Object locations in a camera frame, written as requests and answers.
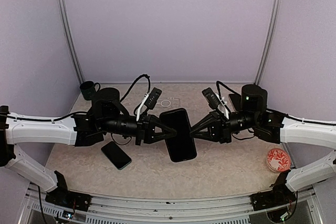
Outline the black phone case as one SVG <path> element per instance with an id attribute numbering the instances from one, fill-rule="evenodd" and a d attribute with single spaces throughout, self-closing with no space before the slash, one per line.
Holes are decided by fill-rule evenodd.
<path id="1" fill-rule="evenodd" d="M 190 121 L 184 108 L 166 111 L 159 116 L 161 122 L 176 130 L 176 136 L 165 140 L 172 162 L 189 161 L 197 157 L 194 139 L 190 136 Z"/>

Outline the blue smartphone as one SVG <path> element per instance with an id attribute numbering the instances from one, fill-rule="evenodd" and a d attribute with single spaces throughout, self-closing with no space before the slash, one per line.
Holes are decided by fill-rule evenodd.
<path id="1" fill-rule="evenodd" d="M 241 96 L 235 93 L 229 94 L 228 96 L 235 111 L 239 111 L 241 109 L 240 106 Z"/>

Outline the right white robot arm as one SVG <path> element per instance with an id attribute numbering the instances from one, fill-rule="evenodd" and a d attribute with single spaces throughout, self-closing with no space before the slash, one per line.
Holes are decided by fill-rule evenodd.
<path id="1" fill-rule="evenodd" d="M 302 143 L 332 149 L 330 154 L 313 163 L 280 173 L 268 194 L 273 205 L 281 204 L 289 194 L 306 186 L 335 176 L 334 122 L 309 121 L 269 109 L 267 91 L 255 84 L 242 87 L 240 107 L 234 112 L 225 108 L 221 95 L 211 88 L 202 94 L 212 111 L 191 127 L 190 135 L 194 138 L 230 143 L 234 134 L 252 129 L 255 137 L 268 143 Z"/>

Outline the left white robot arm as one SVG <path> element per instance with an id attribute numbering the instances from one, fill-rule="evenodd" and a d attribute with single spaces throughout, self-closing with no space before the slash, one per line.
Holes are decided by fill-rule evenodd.
<path id="1" fill-rule="evenodd" d="M 66 206 L 73 201 L 64 176 L 47 169 L 19 147 L 20 143 L 56 143 L 87 147 L 104 139 L 107 133 L 135 138 L 136 145 L 152 144 L 174 137 L 176 130 L 146 111 L 132 116 L 121 103 L 116 88 L 103 88 L 91 99 L 87 112 L 74 112 L 60 118 L 27 117 L 10 113 L 1 106 L 1 166 L 11 169 L 38 185 Z"/>

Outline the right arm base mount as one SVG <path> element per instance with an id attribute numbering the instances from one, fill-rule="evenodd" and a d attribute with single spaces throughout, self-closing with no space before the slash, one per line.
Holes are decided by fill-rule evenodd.
<path id="1" fill-rule="evenodd" d="M 250 195 L 254 211 L 285 205 L 297 200 L 298 196 L 296 192 L 291 191 L 286 186 L 289 172 L 290 170 L 280 173 L 276 181 L 272 184 L 271 190 Z"/>

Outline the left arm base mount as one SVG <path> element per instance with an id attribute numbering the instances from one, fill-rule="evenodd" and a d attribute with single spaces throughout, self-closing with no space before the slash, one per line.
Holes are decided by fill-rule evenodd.
<path id="1" fill-rule="evenodd" d="M 91 203 L 91 196 L 88 194 L 70 191 L 66 180 L 58 171 L 54 171 L 57 178 L 57 187 L 51 192 L 47 192 L 45 201 L 57 206 L 71 208 L 72 210 L 88 211 Z"/>

